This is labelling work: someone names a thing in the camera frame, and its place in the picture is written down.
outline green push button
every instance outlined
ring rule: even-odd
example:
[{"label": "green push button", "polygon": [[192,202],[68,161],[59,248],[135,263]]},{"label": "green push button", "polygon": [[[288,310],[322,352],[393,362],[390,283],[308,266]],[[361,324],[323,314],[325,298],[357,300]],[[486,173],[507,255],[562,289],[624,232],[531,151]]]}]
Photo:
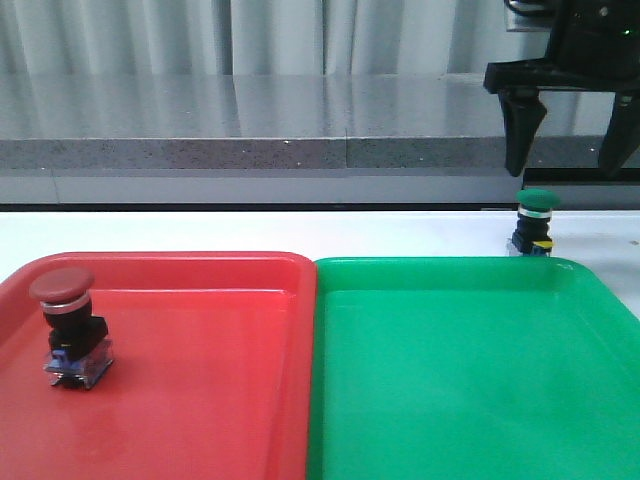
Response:
[{"label": "green push button", "polygon": [[516,196],[523,207],[539,212],[547,212],[560,204],[560,197],[541,188],[520,190]]}]

